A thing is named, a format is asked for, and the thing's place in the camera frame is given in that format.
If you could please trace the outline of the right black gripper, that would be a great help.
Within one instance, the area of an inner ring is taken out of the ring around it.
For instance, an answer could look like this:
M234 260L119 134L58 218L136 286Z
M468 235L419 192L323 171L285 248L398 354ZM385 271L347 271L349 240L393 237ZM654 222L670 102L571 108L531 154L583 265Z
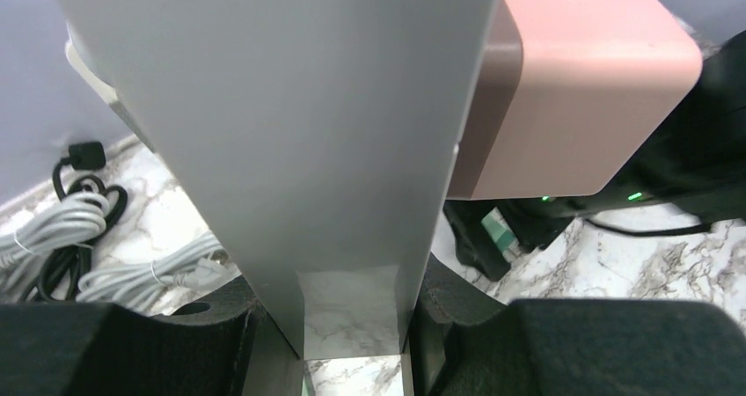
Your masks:
M596 220L608 210L671 204L697 224L643 231ZM745 218L745 34L704 61L698 82L611 181L587 196L501 201L501 216L528 251L548 247L575 219L634 238L708 233Z

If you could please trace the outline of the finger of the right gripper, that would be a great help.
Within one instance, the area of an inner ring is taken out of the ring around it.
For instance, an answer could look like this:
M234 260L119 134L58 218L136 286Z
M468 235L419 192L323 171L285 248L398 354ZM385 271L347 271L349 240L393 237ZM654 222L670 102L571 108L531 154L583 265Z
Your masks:
M443 213L454 232L457 259L498 282L508 273L510 264L482 223L494 207L491 201L446 200Z

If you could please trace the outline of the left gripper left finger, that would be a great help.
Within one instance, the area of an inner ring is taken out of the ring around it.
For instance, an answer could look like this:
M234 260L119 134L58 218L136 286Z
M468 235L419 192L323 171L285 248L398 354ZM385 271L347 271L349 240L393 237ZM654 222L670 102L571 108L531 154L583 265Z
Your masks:
M243 278L179 308L1 307L3 395L237 395L258 299Z

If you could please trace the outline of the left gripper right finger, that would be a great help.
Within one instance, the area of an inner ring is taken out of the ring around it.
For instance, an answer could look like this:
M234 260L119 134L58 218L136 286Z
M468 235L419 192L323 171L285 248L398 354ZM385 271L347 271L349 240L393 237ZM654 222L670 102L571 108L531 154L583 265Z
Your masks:
M408 336L418 395L742 395L745 336L701 302L502 304L428 261Z

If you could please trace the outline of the green adapter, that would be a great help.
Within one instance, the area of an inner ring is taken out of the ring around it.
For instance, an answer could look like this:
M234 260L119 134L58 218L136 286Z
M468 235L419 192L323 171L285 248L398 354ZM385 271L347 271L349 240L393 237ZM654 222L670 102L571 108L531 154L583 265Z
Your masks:
M481 220L491 240L494 242L502 256L509 262L513 263L521 255L518 241L515 234L508 227L507 222L501 216L497 209L492 209Z

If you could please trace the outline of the pink adapter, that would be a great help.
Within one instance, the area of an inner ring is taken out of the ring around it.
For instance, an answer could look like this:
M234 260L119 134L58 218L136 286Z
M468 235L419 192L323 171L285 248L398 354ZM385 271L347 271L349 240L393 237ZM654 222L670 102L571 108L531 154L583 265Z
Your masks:
M448 198L599 192L702 66L658 0L497 0Z

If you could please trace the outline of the white power strip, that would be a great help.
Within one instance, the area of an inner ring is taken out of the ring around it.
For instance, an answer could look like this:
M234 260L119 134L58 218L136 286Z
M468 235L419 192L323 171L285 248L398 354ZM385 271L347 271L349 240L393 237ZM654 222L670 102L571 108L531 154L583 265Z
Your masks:
M56 0L307 360L400 353L495 0Z

